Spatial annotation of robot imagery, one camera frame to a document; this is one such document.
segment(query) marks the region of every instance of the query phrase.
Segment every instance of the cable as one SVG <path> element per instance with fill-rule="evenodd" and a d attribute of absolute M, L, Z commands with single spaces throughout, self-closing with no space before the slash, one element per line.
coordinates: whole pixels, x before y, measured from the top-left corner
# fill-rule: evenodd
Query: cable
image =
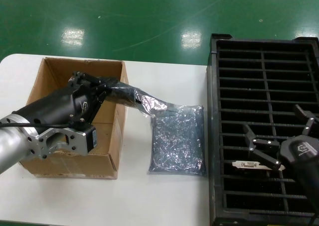
<path fill-rule="evenodd" d="M 52 124 L 39 124 L 39 123 L 4 123 L 0 124 L 3 127 L 37 127 L 37 128 L 68 128 L 72 127 L 70 124 L 52 125 Z"/>

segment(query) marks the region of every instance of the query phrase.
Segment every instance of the black motor housing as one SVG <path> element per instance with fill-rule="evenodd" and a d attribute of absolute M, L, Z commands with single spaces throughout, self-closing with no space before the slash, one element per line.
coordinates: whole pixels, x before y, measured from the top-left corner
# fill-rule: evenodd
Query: black motor housing
<path fill-rule="evenodd" d="M 83 117 L 90 111 L 92 96 L 89 86 L 81 85 L 79 88 L 68 86 L 54 91 L 14 114 L 20 115 L 30 123 L 40 124 L 67 124 L 73 115 L 74 119 Z M 41 134 L 46 129 L 36 128 Z"/>

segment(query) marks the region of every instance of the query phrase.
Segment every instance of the plastic bag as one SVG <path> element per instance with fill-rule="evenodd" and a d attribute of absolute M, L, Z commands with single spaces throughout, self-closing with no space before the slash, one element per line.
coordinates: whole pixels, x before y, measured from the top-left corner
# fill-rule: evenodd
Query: plastic bag
<path fill-rule="evenodd" d="M 149 171 L 205 176 L 203 107 L 182 109 L 178 114 L 152 119 Z"/>
<path fill-rule="evenodd" d="M 167 103 L 116 79 L 108 79 L 108 88 L 107 101 L 137 108 L 152 117 L 149 171 L 206 175 L 202 106 Z"/>

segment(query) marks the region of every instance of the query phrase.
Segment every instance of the cardboard box flap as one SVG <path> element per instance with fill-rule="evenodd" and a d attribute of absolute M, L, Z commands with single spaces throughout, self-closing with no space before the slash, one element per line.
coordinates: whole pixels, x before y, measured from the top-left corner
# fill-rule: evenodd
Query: cardboard box flap
<path fill-rule="evenodd" d="M 45 65 L 45 59 L 41 61 L 41 66 L 43 65 Z M 58 83 L 55 81 L 50 69 L 40 67 L 26 104 L 28 105 L 35 102 L 43 96 L 47 96 L 53 91 L 58 90 L 58 88 Z"/>
<path fill-rule="evenodd" d="M 113 124 L 115 106 L 116 106 L 115 103 L 104 101 L 98 113 L 93 119 L 93 124 L 95 123 Z"/>
<path fill-rule="evenodd" d="M 114 160 L 113 160 L 112 156 L 111 156 L 111 155 L 109 155 L 109 156 L 110 156 L 110 161 L 111 161 L 113 170 L 114 170 L 114 171 L 118 171 L 118 169 L 117 169 L 117 167 L 116 167 L 116 165 L 115 165 L 115 163 L 114 163 Z"/>
<path fill-rule="evenodd" d="M 117 118 L 117 121 L 119 122 L 121 133 L 123 135 L 124 133 L 124 123 L 126 118 L 126 106 L 117 104 L 115 107 L 115 117 Z"/>
<path fill-rule="evenodd" d="M 121 127 L 119 124 L 119 118 L 115 114 L 109 153 L 116 169 L 119 168 L 119 163 L 120 163 L 120 152 L 121 152 L 120 149 L 122 146 L 122 139 L 123 139 L 122 137 L 123 136 L 122 136 Z"/>
<path fill-rule="evenodd" d="M 46 160 L 34 159 L 22 161 L 21 164 L 32 174 L 36 175 L 114 175 L 110 157 L 107 155 L 89 155 L 85 158 L 80 155 L 52 154 Z"/>
<path fill-rule="evenodd" d="M 67 82 L 69 81 L 75 69 L 76 71 L 87 72 L 88 74 L 97 77 L 101 76 L 117 78 L 118 80 L 121 79 L 121 61 L 108 61 L 107 66 L 105 65 L 105 61 L 100 60 L 45 58 L 45 61 L 51 68 L 52 73 L 54 73 L 54 77 L 60 88 L 67 86 Z"/>
<path fill-rule="evenodd" d="M 127 72 L 126 72 L 126 67 L 125 67 L 125 63 L 124 62 L 122 62 L 122 73 L 121 73 L 120 81 L 122 83 L 129 84 L 128 75 L 127 75 Z"/>

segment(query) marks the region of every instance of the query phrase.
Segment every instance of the silver metal plate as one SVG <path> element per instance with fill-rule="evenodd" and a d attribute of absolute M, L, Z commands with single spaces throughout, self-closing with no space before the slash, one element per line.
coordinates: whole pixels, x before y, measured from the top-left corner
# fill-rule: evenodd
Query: silver metal plate
<path fill-rule="evenodd" d="M 29 123 L 25 118 L 10 114 L 0 120 L 1 123 Z M 26 138 L 28 139 L 29 154 L 25 160 L 33 159 L 38 157 L 40 159 L 47 158 L 50 154 L 58 149 L 65 149 L 76 154 L 87 155 L 87 142 L 86 134 L 80 131 L 76 131 L 70 128 L 50 128 L 38 134 L 34 127 L 18 127 L 22 130 Z"/>
<path fill-rule="evenodd" d="M 267 166 L 261 165 L 257 161 L 241 161 L 237 160 L 232 163 L 233 166 L 239 169 L 257 169 L 257 170 L 272 170 Z M 283 165 L 280 166 L 279 170 L 284 170 L 285 167 Z"/>

